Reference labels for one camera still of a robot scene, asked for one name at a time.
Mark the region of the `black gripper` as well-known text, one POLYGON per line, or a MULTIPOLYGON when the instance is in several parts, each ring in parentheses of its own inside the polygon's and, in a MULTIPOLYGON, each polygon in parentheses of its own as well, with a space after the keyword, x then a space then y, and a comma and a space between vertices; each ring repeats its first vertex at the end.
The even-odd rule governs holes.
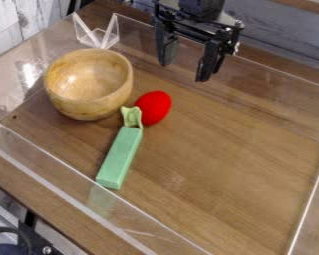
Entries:
POLYGON ((245 23, 225 12, 225 0, 154 0, 154 4, 159 63, 167 66, 175 61, 178 35, 206 43, 195 76, 206 82, 219 71, 225 55, 238 51, 245 23))

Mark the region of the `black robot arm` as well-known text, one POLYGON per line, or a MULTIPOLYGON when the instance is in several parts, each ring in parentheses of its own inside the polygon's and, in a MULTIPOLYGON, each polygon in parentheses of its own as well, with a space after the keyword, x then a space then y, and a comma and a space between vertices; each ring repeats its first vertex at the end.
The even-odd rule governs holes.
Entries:
POLYGON ((163 66, 176 58, 179 37, 204 46, 195 80, 206 82, 215 74, 227 54, 235 55, 245 23, 223 11, 225 0, 154 0, 154 26, 158 59, 163 66))

